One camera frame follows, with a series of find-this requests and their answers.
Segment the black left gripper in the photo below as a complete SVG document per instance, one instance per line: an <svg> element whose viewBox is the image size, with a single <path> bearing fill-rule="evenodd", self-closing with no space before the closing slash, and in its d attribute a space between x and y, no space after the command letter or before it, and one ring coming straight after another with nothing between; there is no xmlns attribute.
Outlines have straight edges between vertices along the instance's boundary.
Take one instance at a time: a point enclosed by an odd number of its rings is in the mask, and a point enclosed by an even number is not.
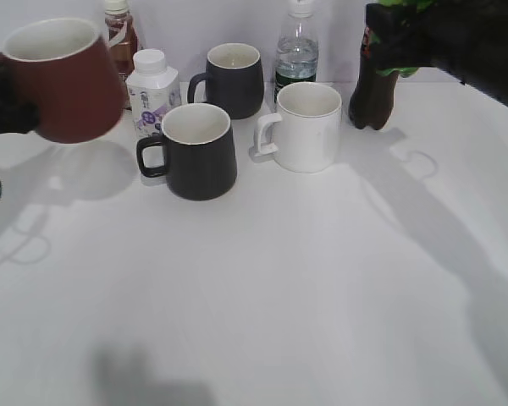
<svg viewBox="0 0 508 406"><path fill-rule="evenodd" d="M6 58L0 53L0 134L27 134L38 124L37 107L19 97Z"/></svg>

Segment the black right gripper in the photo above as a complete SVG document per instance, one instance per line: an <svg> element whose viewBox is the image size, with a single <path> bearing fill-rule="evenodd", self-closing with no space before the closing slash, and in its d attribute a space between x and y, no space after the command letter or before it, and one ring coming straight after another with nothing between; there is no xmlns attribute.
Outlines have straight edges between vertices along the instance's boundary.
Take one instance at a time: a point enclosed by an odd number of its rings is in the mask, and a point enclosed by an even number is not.
<svg viewBox="0 0 508 406"><path fill-rule="evenodd" d="M508 107L508 1L433 1L417 28L420 68L440 69Z"/></svg>

